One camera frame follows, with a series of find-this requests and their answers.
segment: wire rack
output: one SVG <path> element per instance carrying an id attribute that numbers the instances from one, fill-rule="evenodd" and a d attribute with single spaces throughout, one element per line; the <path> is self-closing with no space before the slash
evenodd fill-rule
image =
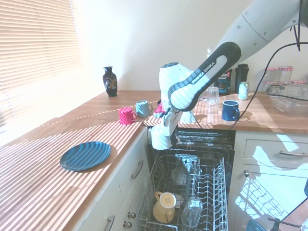
<path id="1" fill-rule="evenodd" d="M 174 185 L 171 179 L 171 172 L 179 161 L 189 170 L 184 185 Z M 170 223 L 160 223 L 153 216 L 153 206 L 156 203 L 154 192 L 157 191 L 170 192 L 183 198 Z M 202 200 L 203 210 L 197 227 L 188 228 L 182 224 L 181 213 L 192 196 Z M 207 152 L 199 157 L 188 150 L 161 151 L 155 158 L 151 177 L 138 210 L 138 219 L 145 231 L 228 231 L 222 155 Z"/>

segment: kitchen counter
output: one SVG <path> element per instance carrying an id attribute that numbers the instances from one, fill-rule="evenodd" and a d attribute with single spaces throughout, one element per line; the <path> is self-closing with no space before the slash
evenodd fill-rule
<path id="1" fill-rule="evenodd" d="M 57 118 L 0 148 L 0 230 L 72 230 L 141 128 Z M 87 141 L 109 144 L 109 157 L 88 171 L 62 169 L 64 152 Z"/>
<path id="2" fill-rule="evenodd" d="M 100 94 L 68 114 L 54 118 L 0 148 L 1 230 L 71 230 L 94 196 L 145 125 L 159 122 L 153 116 L 130 126 L 118 122 L 118 110 L 148 100 L 155 108 L 159 91 L 120 91 L 115 98 Z M 237 95 L 221 97 L 237 100 Z M 248 101 L 239 101 L 243 111 Z M 199 102 L 194 114 L 203 128 L 228 129 L 221 109 L 207 109 Z M 288 117 L 258 94 L 234 130 L 307 134 L 306 117 Z M 198 128 L 197 124 L 180 127 Z M 85 172 L 70 172 L 59 165 L 69 148 L 87 141 L 103 141 L 111 154 L 102 164 Z"/>
<path id="3" fill-rule="evenodd" d="M 193 113 L 202 128 L 229 129 L 234 124 L 234 122 L 228 122 L 221 118 L 222 102 L 225 100 L 238 101 L 241 114 L 249 103 L 249 100 L 237 99 L 237 94 L 220 96 L 219 109 L 207 108 L 206 102 L 199 101 Z M 304 116 L 291 117 L 285 115 L 272 106 L 270 99 L 266 95 L 258 93 L 232 130 L 308 134 L 308 124 L 304 122 L 307 119 L 308 117 Z M 159 122 L 158 119 L 152 116 L 143 123 L 147 126 L 154 126 Z M 200 128 L 197 123 L 180 123 L 179 127 Z"/>

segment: striped plate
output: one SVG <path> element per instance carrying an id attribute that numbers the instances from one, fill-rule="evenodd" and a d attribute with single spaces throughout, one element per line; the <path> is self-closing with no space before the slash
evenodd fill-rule
<path id="1" fill-rule="evenodd" d="M 79 144 L 68 150 L 60 159 L 62 168 L 82 171 L 103 162 L 110 154 L 108 144 L 98 141 Z"/>

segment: vase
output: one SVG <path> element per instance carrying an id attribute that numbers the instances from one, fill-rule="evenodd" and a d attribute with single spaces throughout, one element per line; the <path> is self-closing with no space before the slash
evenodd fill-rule
<path id="1" fill-rule="evenodd" d="M 115 97 L 117 92 L 116 75 L 112 72 L 112 66 L 104 67 L 105 74 L 103 75 L 103 82 L 106 92 L 109 97 Z"/>

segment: pink mug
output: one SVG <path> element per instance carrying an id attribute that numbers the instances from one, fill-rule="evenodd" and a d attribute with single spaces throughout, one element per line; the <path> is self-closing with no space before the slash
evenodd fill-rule
<path id="1" fill-rule="evenodd" d="M 119 110 L 120 123 L 122 125 L 129 125 L 136 121 L 136 113 L 133 112 L 131 107 L 123 107 Z"/>

